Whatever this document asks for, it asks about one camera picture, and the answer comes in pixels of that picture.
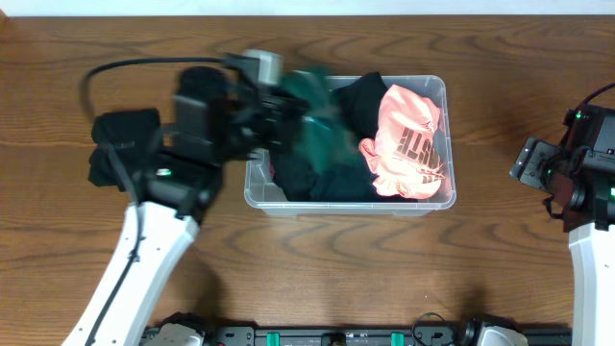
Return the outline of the black garment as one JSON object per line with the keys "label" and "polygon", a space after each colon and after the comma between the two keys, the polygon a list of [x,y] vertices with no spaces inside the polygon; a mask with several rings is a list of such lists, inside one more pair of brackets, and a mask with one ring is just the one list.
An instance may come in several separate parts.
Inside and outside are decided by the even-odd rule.
{"label": "black garment", "polygon": [[[343,121],[357,137],[357,145],[360,140],[376,135],[379,106],[386,91],[387,86],[378,72],[370,72],[348,86],[332,90],[341,108]],[[270,154],[272,180],[283,190],[289,202],[311,202],[308,193],[323,173],[318,174],[302,159],[291,157],[290,151],[291,148]],[[367,166],[360,154],[359,164],[362,163]],[[376,202],[406,201],[405,198],[393,196],[381,197]]]}
{"label": "black garment", "polygon": [[117,186],[124,190],[105,149],[110,144],[129,176],[138,169],[150,139],[160,127],[157,109],[113,111],[98,116],[91,137],[96,148],[89,158],[88,180],[96,186]]}

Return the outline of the dark green garment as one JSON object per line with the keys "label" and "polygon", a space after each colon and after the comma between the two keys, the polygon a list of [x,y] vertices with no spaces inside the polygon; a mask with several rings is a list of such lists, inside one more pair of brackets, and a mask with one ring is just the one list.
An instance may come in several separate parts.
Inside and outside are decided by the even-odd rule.
{"label": "dark green garment", "polygon": [[317,66],[293,70],[281,80],[284,91],[307,102],[289,155],[302,159],[318,174],[360,163],[357,137],[343,121],[328,73],[326,67]]}

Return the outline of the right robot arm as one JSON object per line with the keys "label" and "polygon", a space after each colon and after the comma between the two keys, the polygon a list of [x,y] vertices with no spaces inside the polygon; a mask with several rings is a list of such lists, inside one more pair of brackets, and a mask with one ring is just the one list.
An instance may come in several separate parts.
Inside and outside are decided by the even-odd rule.
{"label": "right robot arm", "polygon": [[574,345],[614,343],[614,110],[584,104],[567,112],[556,145],[530,137],[509,170],[548,194],[563,223],[574,269]]}

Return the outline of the dark navy garment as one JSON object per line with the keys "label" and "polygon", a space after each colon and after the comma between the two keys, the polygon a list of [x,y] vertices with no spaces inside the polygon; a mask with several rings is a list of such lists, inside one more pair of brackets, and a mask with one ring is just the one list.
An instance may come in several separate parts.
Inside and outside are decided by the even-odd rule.
{"label": "dark navy garment", "polygon": [[308,193],[311,202],[376,202],[381,196],[364,164],[336,165],[325,171]]}

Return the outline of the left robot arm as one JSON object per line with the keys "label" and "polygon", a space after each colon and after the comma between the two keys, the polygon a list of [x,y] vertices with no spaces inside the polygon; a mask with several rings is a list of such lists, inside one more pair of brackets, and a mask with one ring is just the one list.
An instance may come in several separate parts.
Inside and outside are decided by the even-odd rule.
{"label": "left robot arm", "polygon": [[132,201],[111,261],[67,345],[136,345],[160,294],[223,185],[228,161],[286,149],[306,101],[278,86],[280,55],[247,50],[190,58],[173,96],[175,120],[159,126],[133,173],[108,141],[111,167]]}

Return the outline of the pink printed t-shirt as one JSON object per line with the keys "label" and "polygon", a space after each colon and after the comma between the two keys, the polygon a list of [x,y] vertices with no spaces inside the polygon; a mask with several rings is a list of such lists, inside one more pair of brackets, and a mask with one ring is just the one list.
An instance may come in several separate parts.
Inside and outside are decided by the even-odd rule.
{"label": "pink printed t-shirt", "polygon": [[431,99],[393,85],[384,94],[373,138],[358,144],[382,197],[431,198],[444,182],[434,137],[441,111]]}

